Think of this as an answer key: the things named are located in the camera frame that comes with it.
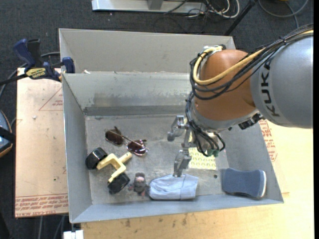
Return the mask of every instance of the gray bin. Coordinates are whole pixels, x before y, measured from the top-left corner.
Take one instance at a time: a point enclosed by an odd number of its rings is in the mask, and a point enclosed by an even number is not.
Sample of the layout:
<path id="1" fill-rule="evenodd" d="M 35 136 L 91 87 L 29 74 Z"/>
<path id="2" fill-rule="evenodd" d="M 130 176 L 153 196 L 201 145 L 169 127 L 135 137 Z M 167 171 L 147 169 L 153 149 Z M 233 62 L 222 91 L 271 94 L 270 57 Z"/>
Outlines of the gray bin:
<path id="1" fill-rule="evenodd" d="M 125 146 L 104 140 L 117 126 L 133 140 L 147 139 L 145 157 L 133 155 L 126 164 L 131 179 L 143 172 L 147 182 L 173 173 L 183 137 L 167 141 L 176 115 L 184 115 L 191 89 L 189 62 L 205 45 L 235 48 L 231 37 L 187 34 L 136 33 L 60 29 L 61 56 L 71 56 L 75 74 L 64 74 L 63 102 L 67 160 L 69 218 L 71 223 L 199 212 L 282 203 L 261 130 L 234 127 L 222 132 L 226 149 L 216 158 L 215 170 L 187 169 L 199 177 L 196 198 L 189 201 L 154 201 L 138 196 L 128 186 L 110 195 L 111 166 L 88 170 L 85 158 L 97 147 L 120 157 Z M 261 200 L 226 195 L 222 171 L 262 169 L 267 190 Z"/>

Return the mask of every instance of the blue sponge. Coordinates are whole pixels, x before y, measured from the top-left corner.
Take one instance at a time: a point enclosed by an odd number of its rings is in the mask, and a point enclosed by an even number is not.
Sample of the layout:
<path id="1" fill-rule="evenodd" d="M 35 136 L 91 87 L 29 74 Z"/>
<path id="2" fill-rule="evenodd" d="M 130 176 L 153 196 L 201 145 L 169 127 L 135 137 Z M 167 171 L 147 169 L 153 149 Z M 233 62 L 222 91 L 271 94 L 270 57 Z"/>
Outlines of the blue sponge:
<path id="1" fill-rule="evenodd" d="M 266 173 L 263 170 L 239 171 L 227 168 L 223 175 L 222 187 L 228 194 L 259 199 L 266 191 Z"/>

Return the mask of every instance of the sunglass lens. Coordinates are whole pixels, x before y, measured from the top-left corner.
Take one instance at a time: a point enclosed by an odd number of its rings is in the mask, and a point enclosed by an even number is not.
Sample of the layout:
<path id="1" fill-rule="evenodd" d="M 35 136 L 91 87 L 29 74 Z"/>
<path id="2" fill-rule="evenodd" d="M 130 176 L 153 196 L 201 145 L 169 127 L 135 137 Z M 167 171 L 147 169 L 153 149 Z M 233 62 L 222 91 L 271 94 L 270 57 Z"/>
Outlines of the sunglass lens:
<path id="1" fill-rule="evenodd" d="M 146 148 L 142 140 L 131 141 L 128 144 L 128 150 L 139 155 L 143 155 L 146 152 Z"/>
<path id="2" fill-rule="evenodd" d="M 123 137 L 110 130 L 105 133 L 105 138 L 116 145 L 123 144 Z"/>

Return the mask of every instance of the sunglasses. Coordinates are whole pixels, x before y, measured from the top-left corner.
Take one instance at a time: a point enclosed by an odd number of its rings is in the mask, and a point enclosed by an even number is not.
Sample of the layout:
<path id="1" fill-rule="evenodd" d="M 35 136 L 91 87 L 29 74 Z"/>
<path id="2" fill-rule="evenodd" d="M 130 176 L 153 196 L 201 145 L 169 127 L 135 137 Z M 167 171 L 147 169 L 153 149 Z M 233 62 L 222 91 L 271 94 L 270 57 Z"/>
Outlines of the sunglasses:
<path id="1" fill-rule="evenodd" d="M 121 146 L 124 143 L 124 139 L 129 141 L 126 146 L 127 150 L 137 156 L 144 156 L 149 151 L 149 149 L 144 145 L 146 140 L 132 141 L 126 136 L 122 135 L 121 131 L 116 126 L 114 129 L 108 130 L 105 133 L 105 140 L 116 146 Z"/>

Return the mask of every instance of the orange object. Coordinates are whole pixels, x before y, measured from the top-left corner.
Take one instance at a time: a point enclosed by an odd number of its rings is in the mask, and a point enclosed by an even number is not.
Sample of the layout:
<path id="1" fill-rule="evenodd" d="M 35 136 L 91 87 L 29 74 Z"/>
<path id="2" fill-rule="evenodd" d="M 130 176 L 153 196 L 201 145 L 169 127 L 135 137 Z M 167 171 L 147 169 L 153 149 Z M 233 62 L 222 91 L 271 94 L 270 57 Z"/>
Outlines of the orange object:
<path id="1" fill-rule="evenodd" d="M 200 79 L 208 80 L 215 77 L 235 65 L 246 55 L 247 53 L 244 51 L 228 49 L 214 53 L 202 67 Z M 214 85 L 217 87 L 228 82 L 242 67 L 226 75 Z M 235 81 L 231 89 L 237 87 L 241 82 L 241 79 Z M 211 95 L 210 92 L 200 92 L 199 94 L 203 97 Z M 194 103 L 197 111 L 209 120 L 237 119 L 246 116 L 256 108 L 250 92 L 250 79 L 236 90 L 229 93 L 226 92 L 212 100 L 201 100 L 195 97 Z"/>

